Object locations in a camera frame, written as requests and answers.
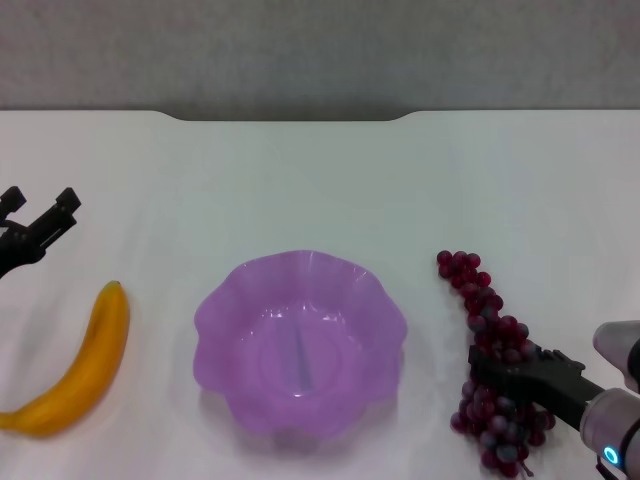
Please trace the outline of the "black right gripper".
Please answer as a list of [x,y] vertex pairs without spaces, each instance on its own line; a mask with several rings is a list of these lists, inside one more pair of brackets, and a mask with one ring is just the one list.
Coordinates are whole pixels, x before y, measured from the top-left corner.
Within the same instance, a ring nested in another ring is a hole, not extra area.
[[[500,363],[472,345],[468,351],[470,374],[474,380],[516,402],[538,402],[575,430],[586,408],[603,388],[582,376],[585,365],[557,349],[535,344],[531,361]],[[536,374],[541,373],[542,393],[538,399]]]

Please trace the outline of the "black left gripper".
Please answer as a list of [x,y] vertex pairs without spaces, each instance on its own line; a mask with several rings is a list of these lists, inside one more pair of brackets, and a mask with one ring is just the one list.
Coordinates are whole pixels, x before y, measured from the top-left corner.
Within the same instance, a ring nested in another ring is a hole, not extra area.
[[4,222],[24,204],[25,197],[17,186],[10,187],[0,196],[1,277],[21,266],[39,262],[46,249],[76,224],[74,213],[81,206],[75,191],[67,187],[55,204],[29,227]]

